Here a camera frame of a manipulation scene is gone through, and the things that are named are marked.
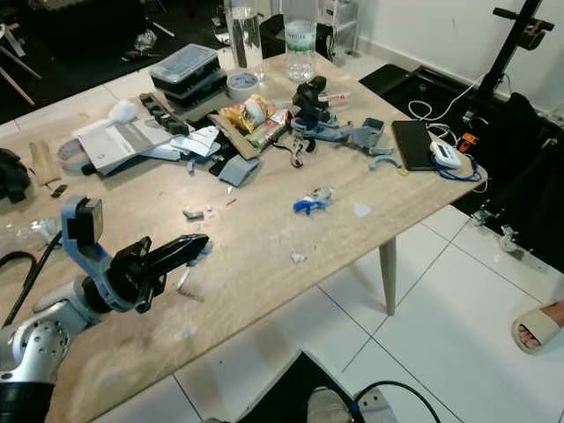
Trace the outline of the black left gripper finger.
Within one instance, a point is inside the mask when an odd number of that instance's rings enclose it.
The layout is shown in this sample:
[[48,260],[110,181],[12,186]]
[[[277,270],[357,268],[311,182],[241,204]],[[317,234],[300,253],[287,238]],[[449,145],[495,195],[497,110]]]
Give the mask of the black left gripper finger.
[[177,267],[196,262],[200,256],[200,250],[153,251],[152,254],[152,276],[160,278],[176,270]]
[[197,258],[208,249],[211,241],[206,234],[185,234],[150,250],[149,258]]

